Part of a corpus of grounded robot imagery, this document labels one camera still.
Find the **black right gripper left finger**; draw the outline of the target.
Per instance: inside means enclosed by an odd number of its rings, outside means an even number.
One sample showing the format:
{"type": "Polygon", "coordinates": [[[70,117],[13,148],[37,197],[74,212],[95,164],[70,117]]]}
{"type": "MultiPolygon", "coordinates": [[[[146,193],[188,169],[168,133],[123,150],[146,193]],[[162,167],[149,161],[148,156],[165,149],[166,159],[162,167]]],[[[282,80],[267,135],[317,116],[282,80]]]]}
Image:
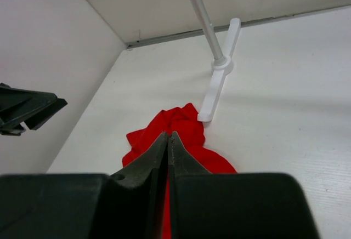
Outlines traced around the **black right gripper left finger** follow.
{"type": "Polygon", "coordinates": [[[127,238],[161,238],[166,197],[168,134],[162,132],[129,165],[112,175],[122,195],[118,224],[127,238]]]}

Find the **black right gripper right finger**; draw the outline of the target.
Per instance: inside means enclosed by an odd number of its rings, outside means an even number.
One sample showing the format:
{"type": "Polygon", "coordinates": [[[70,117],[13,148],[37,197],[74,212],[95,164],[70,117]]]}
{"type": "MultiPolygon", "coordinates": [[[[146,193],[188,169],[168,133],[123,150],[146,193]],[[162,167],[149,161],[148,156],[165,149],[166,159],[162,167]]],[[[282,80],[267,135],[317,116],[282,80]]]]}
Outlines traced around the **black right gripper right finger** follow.
{"type": "Polygon", "coordinates": [[[177,132],[169,139],[170,216],[173,238],[214,238],[216,176],[183,145],[177,132]]]}

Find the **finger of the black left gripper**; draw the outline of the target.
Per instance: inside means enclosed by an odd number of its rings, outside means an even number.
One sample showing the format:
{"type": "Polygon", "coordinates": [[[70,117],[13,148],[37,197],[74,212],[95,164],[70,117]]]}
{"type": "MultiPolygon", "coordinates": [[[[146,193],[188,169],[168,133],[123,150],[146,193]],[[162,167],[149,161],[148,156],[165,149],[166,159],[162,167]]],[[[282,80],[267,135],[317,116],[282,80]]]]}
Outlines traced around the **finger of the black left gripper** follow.
{"type": "Polygon", "coordinates": [[[37,130],[67,105],[67,101],[54,93],[12,88],[1,83],[1,134],[20,136],[37,130]]]}

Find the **red t shirt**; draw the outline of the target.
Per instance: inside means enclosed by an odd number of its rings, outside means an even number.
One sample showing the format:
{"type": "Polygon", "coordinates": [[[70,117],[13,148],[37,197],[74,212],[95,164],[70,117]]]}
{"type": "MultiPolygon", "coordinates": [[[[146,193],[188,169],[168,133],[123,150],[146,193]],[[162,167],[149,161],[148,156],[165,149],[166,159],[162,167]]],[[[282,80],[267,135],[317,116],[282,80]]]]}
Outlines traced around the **red t shirt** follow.
{"type": "Polygon", "coordinates": [[[171,134],[176,131],[185,149],[211,173],[235,174],[235,168],[224,157],[204,148],[204,126],[197,116],[198,112],[191,103],[160,111],[146,128],[126,135],[131,150],[123,157],[122,165],[126,167],[146,152],[162,132],[171,134]]]}

